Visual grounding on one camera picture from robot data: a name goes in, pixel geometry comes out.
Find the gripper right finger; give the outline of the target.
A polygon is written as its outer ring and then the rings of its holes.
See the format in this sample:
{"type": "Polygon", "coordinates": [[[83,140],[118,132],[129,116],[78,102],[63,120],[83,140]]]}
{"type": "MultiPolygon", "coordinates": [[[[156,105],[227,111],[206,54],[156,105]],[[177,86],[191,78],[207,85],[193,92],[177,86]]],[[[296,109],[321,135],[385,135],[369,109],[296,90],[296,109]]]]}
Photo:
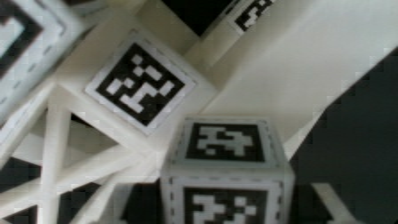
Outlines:
{"type": "Polygon", "coordinates": [[[294,187],[293,224],[364,224],[351,215],[328,183],[294,187]]]}

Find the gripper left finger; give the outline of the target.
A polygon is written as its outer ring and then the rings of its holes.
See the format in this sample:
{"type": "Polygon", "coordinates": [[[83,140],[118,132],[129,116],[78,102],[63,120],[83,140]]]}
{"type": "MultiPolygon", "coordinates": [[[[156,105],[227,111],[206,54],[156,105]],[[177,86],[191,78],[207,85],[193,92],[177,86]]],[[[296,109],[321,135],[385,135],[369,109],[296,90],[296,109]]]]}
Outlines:
{"type": "Polygon", "coordinates": [[[159,184],[120,184],[94,224],[161,224],[159,184]]]}

